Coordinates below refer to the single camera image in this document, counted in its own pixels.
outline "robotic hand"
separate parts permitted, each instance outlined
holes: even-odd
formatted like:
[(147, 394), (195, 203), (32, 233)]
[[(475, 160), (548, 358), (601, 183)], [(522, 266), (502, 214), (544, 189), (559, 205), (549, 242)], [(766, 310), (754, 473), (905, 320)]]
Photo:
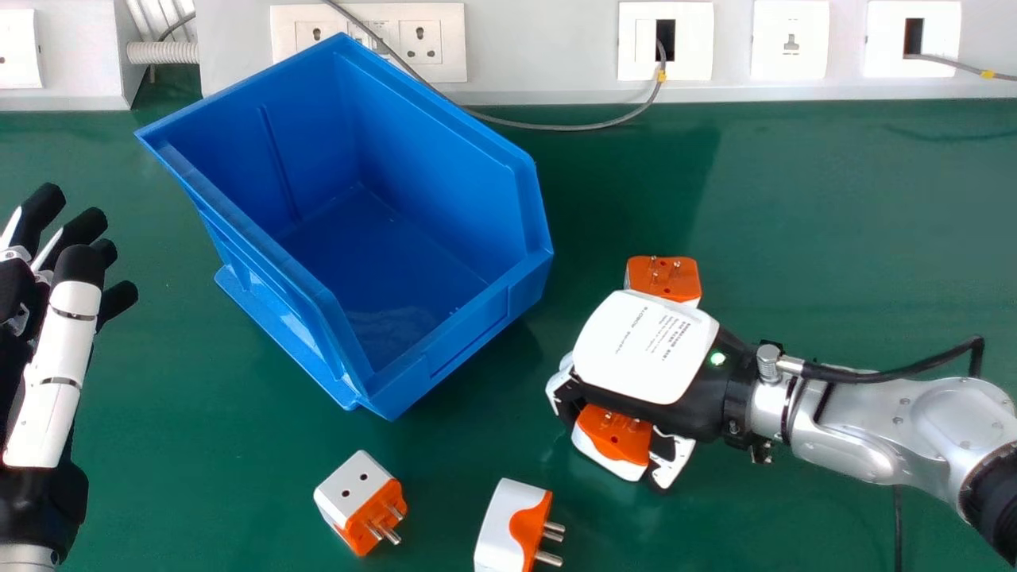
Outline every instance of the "robotic hand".
[(95, 335), (137, 300), (121, 282), (103, 292), (116, 247), (88, 209), (41, 249), (65, 205), (45, 184), (0, 235), (0, 568), (42, 572), (67, 558), (84, 521), (88, 479), (71, 435)]
[[(612, 293), (547, 384), (573, 442), (629, 480), (668, 489), (696, 442), (769, 463), (771, 443), (878, 484), (948, 503), (1011, 565), (1017, 557), (1017, 417), (978, 379), (984, 341), (883, 373), (750, 345), (689, 303)], [(906, 379), (971, 351), (967, 377)]]

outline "blue plastic bin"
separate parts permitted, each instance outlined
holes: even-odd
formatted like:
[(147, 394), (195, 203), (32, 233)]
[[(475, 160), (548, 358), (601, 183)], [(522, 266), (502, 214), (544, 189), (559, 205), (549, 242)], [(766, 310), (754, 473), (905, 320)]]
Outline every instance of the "blue plastic bin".
[(395, 419), (543, 292), (533, 160), (348, 36), (136, 134), (216, 282), (344, 409)]

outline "green tabletop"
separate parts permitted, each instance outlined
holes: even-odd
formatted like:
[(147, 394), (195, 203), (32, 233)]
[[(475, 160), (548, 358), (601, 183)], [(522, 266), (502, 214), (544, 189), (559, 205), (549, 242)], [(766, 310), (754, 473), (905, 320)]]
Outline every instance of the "green tabletop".
[[(983, 334), (985, 377), (1017, 393), (1015, 101), (661, 105), (597, 133), (503, 131), (540, 170), (546, 294), (390, 423), (340, 409), (213, 282), (195, 212), (132, 135), (196, 99), (176, 73), (131, 113), (0, 116), (0, 209), (45, 180), (64, 218), (102, 207), (113, 278), (141, 293), (86, 381), (74, 453), (92, 494), (67, 570), (472, 570), (511, 476), (554, 492), (564, 570), (890, 571), (888, 489), (714, 444), (662, 497), (573, 450), (544, 383), (633, 254), (696, 258), (703, 308), (799, 355), (887, 367)], [(357, 449), (410, 506), (403, 545), (363, 560), (311, 500)], [(907, 570), (1006, 569), (946, 505), (904, 500)]]

